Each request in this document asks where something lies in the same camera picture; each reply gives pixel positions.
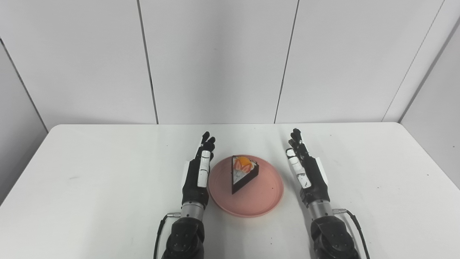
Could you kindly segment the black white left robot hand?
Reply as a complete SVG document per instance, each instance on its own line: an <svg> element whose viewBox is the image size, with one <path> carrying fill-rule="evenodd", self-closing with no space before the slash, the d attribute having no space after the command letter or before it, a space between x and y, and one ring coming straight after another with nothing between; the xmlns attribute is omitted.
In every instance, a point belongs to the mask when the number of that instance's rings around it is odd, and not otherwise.
<svg viewBox="0 0 460 259"><path fill-rule="evenodd" d="M209 193L207 190L210 163L214 158L215 137L206 131L202 135L200 145L194 159L189 161L185 183L182 187L182 205L199 204L204 209L208 205Z"/></svg>

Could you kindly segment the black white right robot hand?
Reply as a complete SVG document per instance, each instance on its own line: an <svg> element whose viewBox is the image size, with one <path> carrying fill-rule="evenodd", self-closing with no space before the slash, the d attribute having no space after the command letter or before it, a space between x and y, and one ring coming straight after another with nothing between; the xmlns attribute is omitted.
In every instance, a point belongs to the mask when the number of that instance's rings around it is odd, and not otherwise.
<svg viewBox="0 0 460 259"><path fill-rule="evenodd" d="M327 177L320 159L309 154L298 128L294 128L290 136L286 157L301 185L302 203L309 207L314 202L329 202Z"/></svg>

